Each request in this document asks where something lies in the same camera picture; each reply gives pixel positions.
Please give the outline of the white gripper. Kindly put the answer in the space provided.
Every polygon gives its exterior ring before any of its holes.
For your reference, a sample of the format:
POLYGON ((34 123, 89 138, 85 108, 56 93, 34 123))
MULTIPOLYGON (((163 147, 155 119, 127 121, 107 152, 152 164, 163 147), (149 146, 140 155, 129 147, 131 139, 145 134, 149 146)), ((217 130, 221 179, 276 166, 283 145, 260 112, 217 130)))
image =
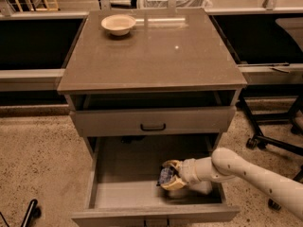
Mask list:
POLYGON ((159 180, 160 186, 168 191, 174 191, 182 189, 186 184, 197 184, 201 182, 201 179, 197 174, 197 165, 199 161, 197 159, 186 159, 185 161, 179 160, 167 160, 162 164, 163 168, 167 168, 170 171, 179 172, 180 177, 173 176, 161 177, 159 180))

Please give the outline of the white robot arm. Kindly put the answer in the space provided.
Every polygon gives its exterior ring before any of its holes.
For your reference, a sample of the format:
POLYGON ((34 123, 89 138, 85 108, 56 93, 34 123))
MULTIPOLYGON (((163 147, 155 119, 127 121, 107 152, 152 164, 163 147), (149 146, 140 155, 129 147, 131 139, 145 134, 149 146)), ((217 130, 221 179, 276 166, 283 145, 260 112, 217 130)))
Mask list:
POLYGON ((158 185, 168 191, 204 181, 222 183, 241 178, 303 219, 303 184, 245 161, 228 148, 216 148, 209 157, 168 160, 162 164, 158 185))

